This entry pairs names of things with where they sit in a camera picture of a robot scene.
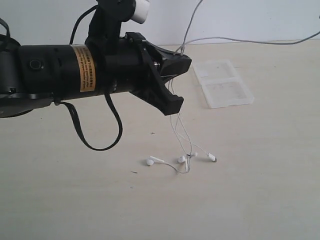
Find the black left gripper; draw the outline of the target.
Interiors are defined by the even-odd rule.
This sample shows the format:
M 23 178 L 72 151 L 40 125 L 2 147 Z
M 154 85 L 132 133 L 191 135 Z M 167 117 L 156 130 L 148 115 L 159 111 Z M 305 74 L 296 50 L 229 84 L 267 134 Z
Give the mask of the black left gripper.
M 187 73 L 189 56 L 156 46 L 136 32 L 124 37 L 91 35 L 84 44 L 72 45 L 72 50 L 77 60 L 73 99 L 130 92 L 149 98 L 165 116 L 180 112 L 184 98 L 172 94 L 163 79 Z

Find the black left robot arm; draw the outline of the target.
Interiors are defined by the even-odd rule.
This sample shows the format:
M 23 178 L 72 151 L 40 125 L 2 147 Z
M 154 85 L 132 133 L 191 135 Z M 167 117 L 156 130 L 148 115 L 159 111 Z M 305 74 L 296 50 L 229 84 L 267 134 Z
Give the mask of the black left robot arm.
M 118 40 L 114 54 L 84 45 L 23 45 L 0 54 L 0 116 L 12 118 L 62 101 L 129 92 L 177 114 L 184 99 L 166 83 L 185 74 L 192 60 L 160 48 L 138 32 Z

